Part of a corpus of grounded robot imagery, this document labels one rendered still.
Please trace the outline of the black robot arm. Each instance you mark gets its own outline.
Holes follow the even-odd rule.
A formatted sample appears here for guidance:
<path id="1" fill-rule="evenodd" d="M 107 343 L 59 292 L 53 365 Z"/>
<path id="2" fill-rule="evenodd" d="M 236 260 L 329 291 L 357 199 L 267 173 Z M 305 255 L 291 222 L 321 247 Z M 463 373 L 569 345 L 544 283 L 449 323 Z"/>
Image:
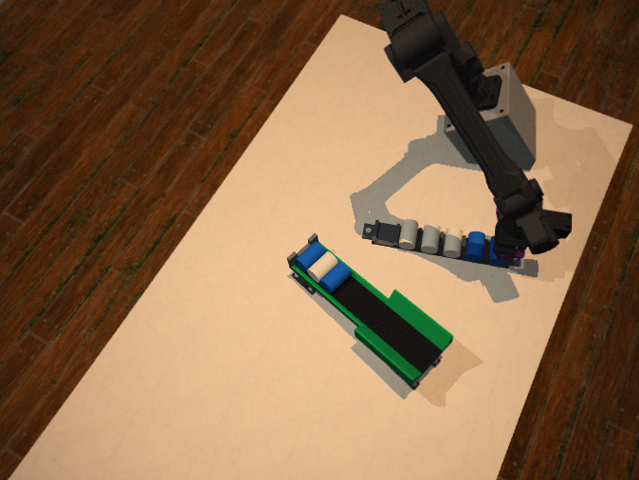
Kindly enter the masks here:
<path id="1" fill-rule="evenodd" d="M 555 248 L 571 233 L 572 214 L 542 208 L 539 183 L 519 171 L 479 112 L 498 105 L 500 75 L 483 74 L 470 42 L 460 45 L 444 13 L 432 15 L 426 0 L 387 0 L 377 8 L 391 41 L 384 47 L 389 61 L 403 83 L 416 76 L 440 103 L 484 172 L 498 210 L 515 219 L 513 238 L 525 240 L 532 254 Z"/>

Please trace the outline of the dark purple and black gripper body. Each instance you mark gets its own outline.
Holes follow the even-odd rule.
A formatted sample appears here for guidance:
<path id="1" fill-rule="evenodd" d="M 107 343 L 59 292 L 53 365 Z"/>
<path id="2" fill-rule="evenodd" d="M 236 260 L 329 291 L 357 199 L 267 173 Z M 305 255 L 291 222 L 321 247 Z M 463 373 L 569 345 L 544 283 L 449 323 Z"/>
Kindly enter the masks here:
<path id="1" fill-rule="evenodd" d="M 499 212 L 499 221 L 495 226 L 494 252 L 515 255 L 516 248 L 526 250 L 527 244 L 525 240 L 513 238 L 519 227 L 510 218 L 505 218 Z"/>

